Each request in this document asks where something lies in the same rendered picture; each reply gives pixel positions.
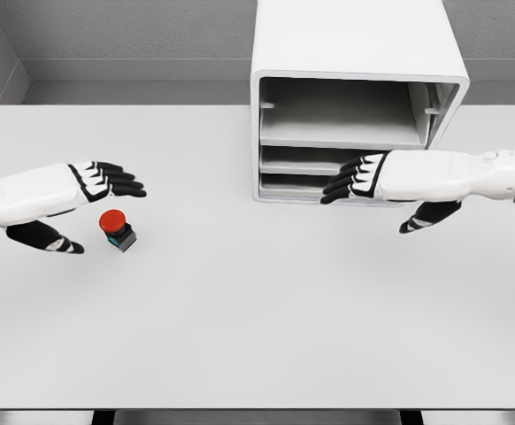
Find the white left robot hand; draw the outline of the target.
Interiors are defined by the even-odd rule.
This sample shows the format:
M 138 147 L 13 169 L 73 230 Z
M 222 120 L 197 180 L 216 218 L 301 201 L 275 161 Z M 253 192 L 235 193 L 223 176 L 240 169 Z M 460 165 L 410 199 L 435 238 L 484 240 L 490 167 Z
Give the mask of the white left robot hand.
M 1 188 L 0 218 L 11 240 L 40 251 L 82 254 L 84 247 L 40 221 L 109 196 L 146 197 L 133 174 L 102 161 L 36 168 L 16 174 Z

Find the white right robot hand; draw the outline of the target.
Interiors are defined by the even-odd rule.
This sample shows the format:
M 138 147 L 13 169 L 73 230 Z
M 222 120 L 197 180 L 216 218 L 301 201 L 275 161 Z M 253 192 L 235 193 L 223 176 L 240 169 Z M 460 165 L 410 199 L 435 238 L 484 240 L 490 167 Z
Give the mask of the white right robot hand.
M 330 178 L 320 203 L 367 198 L 421 205 L 399 228 L 409 234 L 431 227 L 461 208 L 470 194 L 465 156 L 432 151 L 388 151 L 354 158 Z

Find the white tabletop storage cabinet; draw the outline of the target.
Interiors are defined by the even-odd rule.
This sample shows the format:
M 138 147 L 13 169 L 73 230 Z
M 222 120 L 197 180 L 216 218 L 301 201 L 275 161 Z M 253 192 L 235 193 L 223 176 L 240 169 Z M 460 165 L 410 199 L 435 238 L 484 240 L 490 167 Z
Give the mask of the white tabletop storage cabinet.
M 254 198 L 315 204 L 356 156 L 433 149 L 469 86 L 442 0 L 257 0 Z

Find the red button load switch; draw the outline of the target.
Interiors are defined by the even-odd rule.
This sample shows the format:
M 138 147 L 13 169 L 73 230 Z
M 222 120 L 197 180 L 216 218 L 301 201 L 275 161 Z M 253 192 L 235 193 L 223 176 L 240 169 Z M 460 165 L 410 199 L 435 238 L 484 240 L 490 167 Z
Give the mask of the red button load switch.
M 103 212 L 98 225 L 108 242 L 121 252 L 126 252 L 137 240 L 135 231 L 121 210 L 111 209 Z

